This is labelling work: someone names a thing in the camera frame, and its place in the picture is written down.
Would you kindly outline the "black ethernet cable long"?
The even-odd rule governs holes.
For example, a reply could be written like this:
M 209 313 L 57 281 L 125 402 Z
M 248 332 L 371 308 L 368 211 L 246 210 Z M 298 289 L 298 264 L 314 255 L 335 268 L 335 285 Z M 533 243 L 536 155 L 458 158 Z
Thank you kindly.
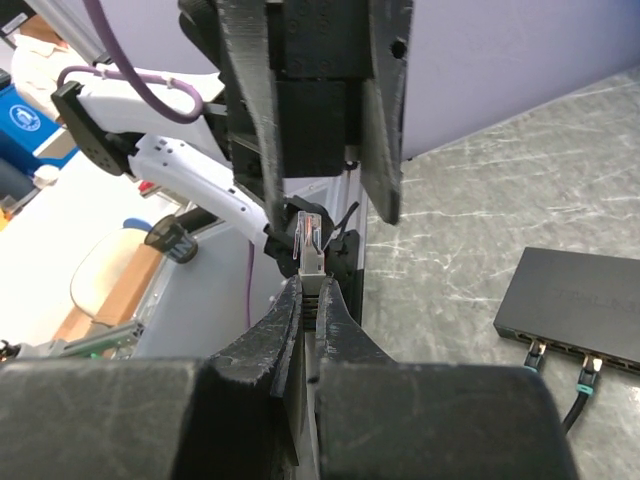
M 546 344 L 540 340 L 533 340 L 529 346 L 524 360 L 524 367 L 535 373 L 539 373 L 544 363 Z

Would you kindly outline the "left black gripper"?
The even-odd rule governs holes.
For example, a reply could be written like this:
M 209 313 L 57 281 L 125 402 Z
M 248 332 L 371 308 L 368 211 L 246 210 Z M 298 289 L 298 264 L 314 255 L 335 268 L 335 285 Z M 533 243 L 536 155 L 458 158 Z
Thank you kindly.
M 273 230 L 285 229 L 283 170 L 287 178 L 342 173 L 346 147 L 361 142 L 362 84 L 371 73 L 363 85 L 361 183 L 380 218 L 399 222 L 411 1 L 182 1 L 179 8 L 183 33 L 225 86 L 215 101 L 227 114 L 215 116 L 214 137 L 236 180 L 264 190 Z

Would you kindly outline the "black cable gold plug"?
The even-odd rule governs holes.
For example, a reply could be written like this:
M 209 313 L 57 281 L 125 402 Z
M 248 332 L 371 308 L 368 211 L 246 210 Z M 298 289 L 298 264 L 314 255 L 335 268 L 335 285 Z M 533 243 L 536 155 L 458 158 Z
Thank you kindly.
M 603 360 L 593 355 L 586 355 L 576 383 L 577 396 L 562 421 L 564 433 L 567 434 L 581 416 L 588 400 L 596 390 Z

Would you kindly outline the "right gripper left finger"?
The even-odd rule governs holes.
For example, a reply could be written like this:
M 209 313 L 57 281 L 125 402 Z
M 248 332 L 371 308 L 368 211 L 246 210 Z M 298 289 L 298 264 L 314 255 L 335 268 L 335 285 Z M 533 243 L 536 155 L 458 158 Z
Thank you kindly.
M 5 479 L 292 479 L 304 420 L 302 285 L 206 359 L 1 368 Z

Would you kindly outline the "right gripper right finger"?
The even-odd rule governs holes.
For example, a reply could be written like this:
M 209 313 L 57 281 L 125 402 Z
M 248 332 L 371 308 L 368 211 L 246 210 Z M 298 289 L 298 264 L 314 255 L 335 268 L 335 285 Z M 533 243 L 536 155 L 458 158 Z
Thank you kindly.
M 336 280 L 316 321 L 324 479 L 575 479 L 553 398 L 522 366 L 401 363 L 351 318 Z

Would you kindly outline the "black network switch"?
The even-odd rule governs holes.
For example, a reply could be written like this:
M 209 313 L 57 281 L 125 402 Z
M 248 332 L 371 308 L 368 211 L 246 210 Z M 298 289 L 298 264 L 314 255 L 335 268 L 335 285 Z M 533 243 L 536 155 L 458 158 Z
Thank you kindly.
M 523 250 L 493 326 L 499 336 L 639 373 L 639 261 Z

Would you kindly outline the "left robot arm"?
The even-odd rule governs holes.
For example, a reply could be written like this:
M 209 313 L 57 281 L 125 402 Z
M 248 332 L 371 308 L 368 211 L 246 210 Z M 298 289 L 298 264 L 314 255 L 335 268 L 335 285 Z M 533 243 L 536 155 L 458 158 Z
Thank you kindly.
M 399 221 L 412 2 L 182 1 L 180 27 L 215 68 L 188 80 L 137 71 L 102 3 L 85 7 L 110 61 L 65 69 L 53 100 L 99 168 L 186 197 L 285 275 L 307 252 L 336 265 L 327 214 L 289 179 L 355 169 Z

